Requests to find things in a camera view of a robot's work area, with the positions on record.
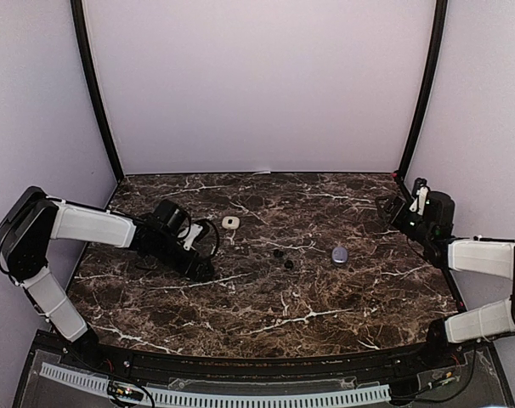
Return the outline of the white earbud charging case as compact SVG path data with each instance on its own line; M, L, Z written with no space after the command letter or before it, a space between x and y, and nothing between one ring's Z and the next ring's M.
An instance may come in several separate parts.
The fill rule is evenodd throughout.
M237 230L240 224L241 221L236 216L226 216L222 220L222 228L225 230Z

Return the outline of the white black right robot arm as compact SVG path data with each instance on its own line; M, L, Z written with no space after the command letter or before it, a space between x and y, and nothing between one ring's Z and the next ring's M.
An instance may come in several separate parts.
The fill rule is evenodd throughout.
M379 197L376 207L380 218L422 247L422 258L441 269L449 288L454 287L452 271L493 275L512 282L508 298L468 311L456 293L458 313L428 327L426 344L419 351L419 361L426 368L440 367L451 356L453 344L515 335L515 239L453 236L455 202L426 186L409 200L396 195Z

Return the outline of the purple earbud charging case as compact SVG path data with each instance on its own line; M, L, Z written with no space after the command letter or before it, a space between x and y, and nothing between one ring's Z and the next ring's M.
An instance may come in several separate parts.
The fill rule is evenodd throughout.
M331 262L336 267L346 265L348 262L348 250L343 246L336 246L331 251Z

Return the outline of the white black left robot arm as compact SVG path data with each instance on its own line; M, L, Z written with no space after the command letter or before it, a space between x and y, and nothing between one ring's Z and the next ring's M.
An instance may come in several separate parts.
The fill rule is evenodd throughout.
M0 222L0 271L70 345L88 371L105 364L98 337L69 299L84 250L92 243L136 252L194 282L210 280L218 227L171 200L141 215L67 201L28 187Z

